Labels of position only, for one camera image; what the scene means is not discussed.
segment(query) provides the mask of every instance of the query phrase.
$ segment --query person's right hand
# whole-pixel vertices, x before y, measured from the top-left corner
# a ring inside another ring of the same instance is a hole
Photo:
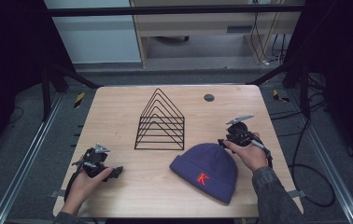
[[[252,143],[246,147],[240,147],[233,142],[225,140],[223,144],[226,148],[235,152],[252,172],[267,166],[266,154],[261,148]]]

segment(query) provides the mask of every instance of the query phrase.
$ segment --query triangular wire stand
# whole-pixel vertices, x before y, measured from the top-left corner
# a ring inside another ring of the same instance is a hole
[[[165,93],[156,89],[139,118],[135,149],[183,150],[185,118]]]

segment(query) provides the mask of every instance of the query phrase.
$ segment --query purple knit hat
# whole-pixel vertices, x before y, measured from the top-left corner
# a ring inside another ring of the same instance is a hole
[[[176,156],[170,169],[194,187],[212,197],[230,203],[235,190],[237,166],[220,145],[204,143]]]

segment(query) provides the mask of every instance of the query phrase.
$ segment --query sleeve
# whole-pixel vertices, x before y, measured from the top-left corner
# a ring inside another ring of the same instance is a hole
[[[252,185],[258,195],[261,223],[305,223],[304,216],[272,168],[256,170],[252,176]]]
[[[70,214],[60,212],[57,217],[54,218],[53,224],[86,224],[85,221],[78,217],[72,216]]]

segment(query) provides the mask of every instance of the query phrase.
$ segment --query white wall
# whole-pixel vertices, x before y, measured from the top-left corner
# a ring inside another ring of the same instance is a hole
[[[128,0],[45,0],[48,8],[129,7]],[[141,63],[132,16],[53,18],[72,63]]]

